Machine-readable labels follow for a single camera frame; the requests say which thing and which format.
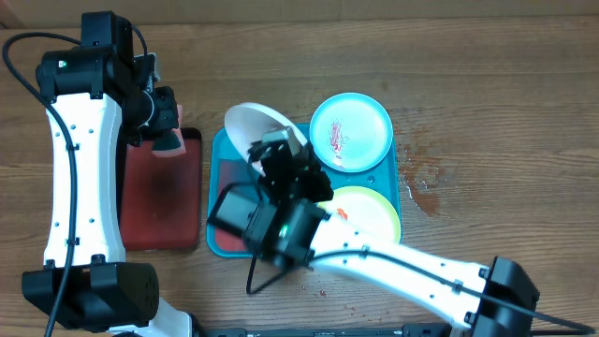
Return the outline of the light blue plate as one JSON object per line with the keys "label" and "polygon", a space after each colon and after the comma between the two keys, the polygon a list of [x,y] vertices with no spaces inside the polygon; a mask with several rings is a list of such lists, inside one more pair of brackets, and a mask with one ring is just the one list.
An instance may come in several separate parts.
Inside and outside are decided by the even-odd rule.
{"label": "light blue plate", "polygon": [[325,100],[314,112],[309,139],[317,157],[328,167],[359,173],[377,166],[393,140],[391,119],[374,98],[341,93]]}

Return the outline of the white plate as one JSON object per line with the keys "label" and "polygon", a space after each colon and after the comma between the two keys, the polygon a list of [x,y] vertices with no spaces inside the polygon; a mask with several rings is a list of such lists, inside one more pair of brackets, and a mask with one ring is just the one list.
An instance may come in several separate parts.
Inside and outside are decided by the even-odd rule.
{"label": "white plate", "polygon": [[230,108],[225,115],[226,133],[234,148],[248,164],[248,150],[252,142],[261,141],[263,134],[290,126],[302,145],[308,140],[300,130],[283,114],[266,105],[240,103]]}

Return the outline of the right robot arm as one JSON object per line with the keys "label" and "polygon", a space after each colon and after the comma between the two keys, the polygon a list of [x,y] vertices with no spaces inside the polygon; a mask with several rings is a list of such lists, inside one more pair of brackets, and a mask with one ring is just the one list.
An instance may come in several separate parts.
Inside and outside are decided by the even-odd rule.
{"label": "right robot arm", "polygon": [[528,336],[539,292],[516,262],[490,266],[433,256],[379,239],[318,207],[333,197],[309,143],[255,141],[249,164],[263,169],[241,237],[255,256],[293,267],[322,268],[363,279],[407,298],[474,336]]}

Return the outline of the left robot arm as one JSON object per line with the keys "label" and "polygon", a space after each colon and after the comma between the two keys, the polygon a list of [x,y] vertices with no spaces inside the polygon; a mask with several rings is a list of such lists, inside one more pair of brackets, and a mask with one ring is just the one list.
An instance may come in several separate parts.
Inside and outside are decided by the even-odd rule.
{"label": "left robot arm", "polygon": [[43,267],[22,275],[23,296],[69,330],[201,335],[193,315],[160,296],[154,267],[126,260],[119,228],[120,147],[170,141],[178,126],[155,56],[107,45],[50,51],[36,93],[52,133],[52,216]]}

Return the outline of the yellow green plate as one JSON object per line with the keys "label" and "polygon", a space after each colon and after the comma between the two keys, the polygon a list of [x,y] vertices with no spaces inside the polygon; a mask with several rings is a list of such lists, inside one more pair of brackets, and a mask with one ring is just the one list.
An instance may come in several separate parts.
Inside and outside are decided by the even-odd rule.
{"label": "yellow green plate", "polygon": [[402,225],[398,212],[380,193],[362,186],[344,186],[334,190],[333,199],[318,206],[358,228],[388,242],[399,243]]}

